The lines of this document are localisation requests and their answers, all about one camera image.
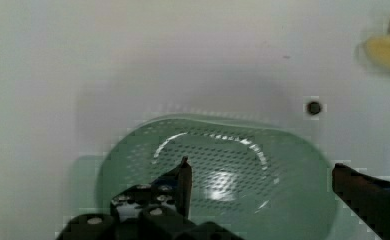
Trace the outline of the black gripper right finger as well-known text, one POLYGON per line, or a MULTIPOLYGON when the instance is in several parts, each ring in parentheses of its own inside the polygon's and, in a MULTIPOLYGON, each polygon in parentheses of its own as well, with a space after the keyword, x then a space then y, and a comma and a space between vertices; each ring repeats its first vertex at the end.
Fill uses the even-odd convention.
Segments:
POLYGON ((375 234, 390 240, 390 181, 337 163, 332 190, 375 234))

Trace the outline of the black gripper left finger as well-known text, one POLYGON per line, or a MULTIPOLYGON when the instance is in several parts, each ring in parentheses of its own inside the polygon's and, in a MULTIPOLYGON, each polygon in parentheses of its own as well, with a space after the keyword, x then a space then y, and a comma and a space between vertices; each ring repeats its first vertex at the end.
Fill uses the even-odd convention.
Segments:
POLYGON ((108 214, 82 214, 71 219, 55 240, 243 240, 207 221, 189 219, 192 167, 180 163, 148 184, 114 196, 108 214))

